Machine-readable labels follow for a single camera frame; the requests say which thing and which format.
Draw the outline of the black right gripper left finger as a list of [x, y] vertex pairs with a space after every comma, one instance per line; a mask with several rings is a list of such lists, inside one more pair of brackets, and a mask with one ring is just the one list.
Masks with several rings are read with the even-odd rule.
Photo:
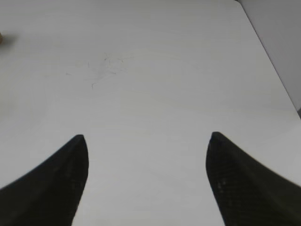
[[70, 226], [88, 177], [85, 138], [76, 135], [33, 170], [0, 190], [2, 226]]

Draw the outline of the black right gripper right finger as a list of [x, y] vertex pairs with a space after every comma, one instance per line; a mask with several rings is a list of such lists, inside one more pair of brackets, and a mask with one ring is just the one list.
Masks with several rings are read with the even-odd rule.
[[213, 132], [206, 173], [226, 226], [299, 226], [301, 187]]

